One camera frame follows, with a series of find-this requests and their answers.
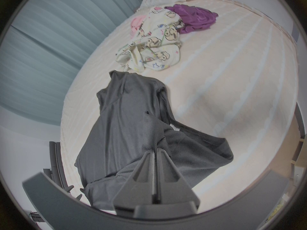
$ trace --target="purple clothing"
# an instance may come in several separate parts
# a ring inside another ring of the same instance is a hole
[[[198,7],[190,7],[184,4],[175,4],[173,7],[165,7],[178,14],[183,23],[184,27],[178,28],[179,33],[190,33],[194,30],[205,30],[215,23],[217,13]]]

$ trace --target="gray curved mount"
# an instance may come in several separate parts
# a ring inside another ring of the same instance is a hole
[[[171,219],[196,214],[200,201],[165,150],[147,151],[113,205],[117,215]]]

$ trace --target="curtain fold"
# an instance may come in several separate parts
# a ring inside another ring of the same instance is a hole
[[[97,46],[141,0],[29,0],[0,46],[0,105],[60,125],[63,101]]]

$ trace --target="pink fabric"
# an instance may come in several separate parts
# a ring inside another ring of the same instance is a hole
[[[131,38],[135,35],[137,30],[140,28],[145,18],[146,18],[146,15],[139,15],[131,21],[131,32],[130,32]]]

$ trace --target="beige bed sheet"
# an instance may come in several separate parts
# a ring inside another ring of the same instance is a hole
[[[261,12],[231,0],[188,0],[219,14],[210,29],[180,35],[178,64],[141,75],[164,82],[175,118],[225,137],[234,160],[193,188],[199,212],[237,196],[269,165],[293,118],[298,92],[295,42]],[[82,187],[75,159],[99,117],[96,93],[109,71],[122,71],[115,53],[130,39],[130,22],[118,26],[94,51],[72,83],[63,107],[61,150],[73,196]],[[83,196],[82,202],[89,204]]]

